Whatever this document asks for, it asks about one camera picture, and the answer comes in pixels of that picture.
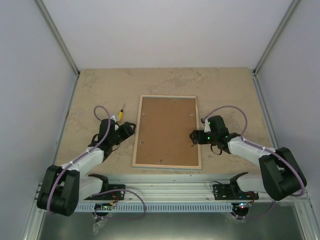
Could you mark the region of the yellow handled screwdriver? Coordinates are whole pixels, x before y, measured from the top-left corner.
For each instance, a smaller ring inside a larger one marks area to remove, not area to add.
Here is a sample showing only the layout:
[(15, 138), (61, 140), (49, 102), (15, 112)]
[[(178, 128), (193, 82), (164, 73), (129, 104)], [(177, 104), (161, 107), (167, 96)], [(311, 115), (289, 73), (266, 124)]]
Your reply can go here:
[(122, 120), (122, 118), (123, 118), (125, 106), (126, 106), (126, 104), (124, 103), (123, 106), (122, 106), (122, 108), (121, 108), (121, 110), (120, 110), (119, 113), (118, 113), (118, 121), (117, 121), (118, 123), (120, 123), (121, 120)]

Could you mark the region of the blue wooden picture frame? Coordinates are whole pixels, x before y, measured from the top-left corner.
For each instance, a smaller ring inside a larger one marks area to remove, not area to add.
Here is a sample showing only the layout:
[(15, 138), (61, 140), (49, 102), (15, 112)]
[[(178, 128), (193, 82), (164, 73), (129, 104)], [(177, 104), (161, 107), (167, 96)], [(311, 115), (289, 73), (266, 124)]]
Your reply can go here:
[(132, 166), (202, 169), (201, 147), (190, 139), (199, 130), (198, 97), (142, 94), (139, 100)]

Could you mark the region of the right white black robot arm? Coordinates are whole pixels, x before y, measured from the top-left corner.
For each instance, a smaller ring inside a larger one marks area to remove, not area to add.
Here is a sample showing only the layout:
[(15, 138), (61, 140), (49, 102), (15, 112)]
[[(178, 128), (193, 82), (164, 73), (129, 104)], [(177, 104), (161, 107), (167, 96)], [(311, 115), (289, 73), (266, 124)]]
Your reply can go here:
[(229, 180), (229, 193), (236, 200), (248, 192), (266, 193), (275, 201), (305, 192), (306, 178), (288, 148), (264, 147), (239, 133), (230, 133), (220, 115), (204, 120), (204, 129), (192, 131), (189, 137), (194, 145), (217, 147), (221, 153), (241, 157), (259, 167), (259, 174), (243, 172)]

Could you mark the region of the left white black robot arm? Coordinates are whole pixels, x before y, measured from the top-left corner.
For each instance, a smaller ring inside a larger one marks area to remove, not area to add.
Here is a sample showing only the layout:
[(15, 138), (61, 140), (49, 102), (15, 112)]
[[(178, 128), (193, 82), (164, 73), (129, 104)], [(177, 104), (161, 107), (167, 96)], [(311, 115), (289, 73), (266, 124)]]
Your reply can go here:
[(99, 132), (76, 159), (63, 165), (47, 168), (37, 197), (39, 209), (69, 217), (78, 203), (90, 197), (99, 200), (110, 198), (107, 176), (90, 171), (102, 164), (123, 141), (135, 134), (136, 124), (125, 122), (119, 125), (113, 119), (103, 119)]

